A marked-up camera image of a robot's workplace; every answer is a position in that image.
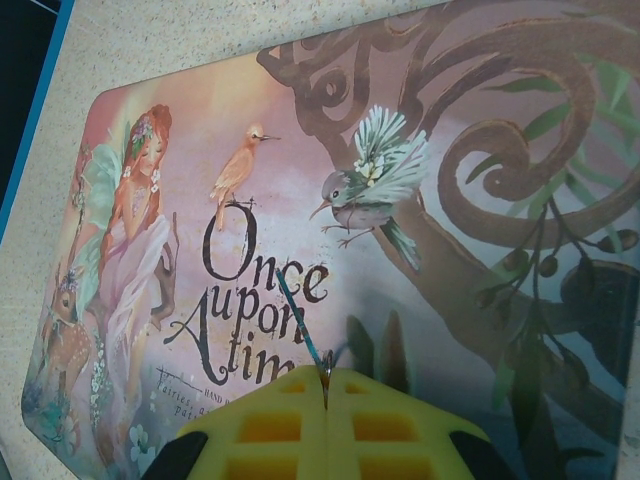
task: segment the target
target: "yellow object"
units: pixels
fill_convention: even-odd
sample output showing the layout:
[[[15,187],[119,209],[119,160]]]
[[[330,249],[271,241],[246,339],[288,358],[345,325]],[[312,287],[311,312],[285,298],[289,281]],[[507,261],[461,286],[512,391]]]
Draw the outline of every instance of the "yellow object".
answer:
[[[449,438],[474,424],[348,369],[301,366],[185,425],[209,439],[189,480],[473,480]]]

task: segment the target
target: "bird wing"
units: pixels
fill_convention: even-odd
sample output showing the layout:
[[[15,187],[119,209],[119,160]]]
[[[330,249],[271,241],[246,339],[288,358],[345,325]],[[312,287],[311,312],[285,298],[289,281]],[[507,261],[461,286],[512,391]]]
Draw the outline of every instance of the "bird wing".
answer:
[[[238,150],[229,159],[227,164],[218,175],[214,185],[214,190],[227,190],[235,188],[244,182],[253,169],[253,155],[246,149]]]
[[[355,144],[358,155],[363,162],[372,162],[381,155],[385,163],[391,166],[403,153],[403,141],[398,132],[406,124],[404,115],[394,113],[389,109],[382,109],[374,105],[369,110],[369,116],[360,121],[355,134]]]
[[[420,131],[403,146],[405,155],[373,184],[360,192],[355,200],[363,203],[396,203],[409,198],[427,175],[426,134]]]

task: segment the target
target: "blue edge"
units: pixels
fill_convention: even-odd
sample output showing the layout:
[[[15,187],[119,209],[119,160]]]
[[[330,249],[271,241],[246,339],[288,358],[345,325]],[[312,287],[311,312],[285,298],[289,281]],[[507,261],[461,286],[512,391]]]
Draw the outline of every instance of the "blue edge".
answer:
[[[40,72],[40,79],[38,80],[38,86],[36,87],[36,92],[33,96],[33,102],[31,103],[27,123],[25,124],[24,132],[22,133],[22,140],[18,147],[16,161],[13,165],[11,176],[9,177],[7,191],[5,192],[4,200],[2,201],[2,208],[0,208],[0,245],[4,238],[4,232],[7,228],[9,215],[11,214],[11,207],[13,206],[13,201],[16,198],[18,186],[20,185],[22,172],[24,171],[24,166],[27,162],[31,142],[33,141],[33,136],[36,133],[38,119],[40,118],[44,99],[47,96],[47,91],[49,90],[53,70],[56,66],[56,61],[58,60],[60,47],[62,46],[62,40],[64,39],[65,32],[67,31],[67,25],[69,24],[71,11],[73,10],[73,2],[74,0],[62,0],[60,11],[58,12],[58,19],[53,27],[51,42],[49,43],[47,55],[44,59],[42,71]]]

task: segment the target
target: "bird beak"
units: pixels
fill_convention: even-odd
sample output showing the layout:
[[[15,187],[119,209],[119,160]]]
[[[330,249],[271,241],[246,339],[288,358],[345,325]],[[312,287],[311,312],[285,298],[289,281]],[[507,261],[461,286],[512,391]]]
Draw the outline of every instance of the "bird beak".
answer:
[[[316,213],[318,213],[320,210],[324,210],[325,208],[327,208],[328,206],[331,205],[331,202],[329,202],[329,200],[324,200],[320,206],[318,208],[316,208],[313,213],[311,214],[311,216],[309,217],[309,220],[311,220],[313,217],[315,217]]]

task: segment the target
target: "cover art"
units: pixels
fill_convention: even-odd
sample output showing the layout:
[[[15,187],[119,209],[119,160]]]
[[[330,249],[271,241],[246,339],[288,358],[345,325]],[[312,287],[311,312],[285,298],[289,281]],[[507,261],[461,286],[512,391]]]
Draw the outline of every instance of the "cover art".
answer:
[[[460,0],[100,95],[23,392],[74,473],[320,349],[484,429],[519,478],[615,471],[638,294],[640,5]]]

